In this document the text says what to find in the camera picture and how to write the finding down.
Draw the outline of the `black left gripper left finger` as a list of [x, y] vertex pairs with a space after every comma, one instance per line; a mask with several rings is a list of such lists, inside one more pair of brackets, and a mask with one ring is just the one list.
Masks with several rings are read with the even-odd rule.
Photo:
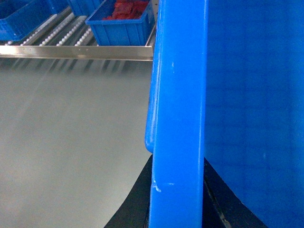
[[126, 199], [105, 225], [106, 228], [149, 226], [152, 156], [149, 157]]

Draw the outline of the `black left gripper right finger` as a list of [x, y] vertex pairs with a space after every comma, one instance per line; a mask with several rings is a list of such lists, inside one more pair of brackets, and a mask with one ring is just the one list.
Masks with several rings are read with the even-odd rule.
[[204, 160], [202, 227], [266, 227], [233, 193], [207, 159]]

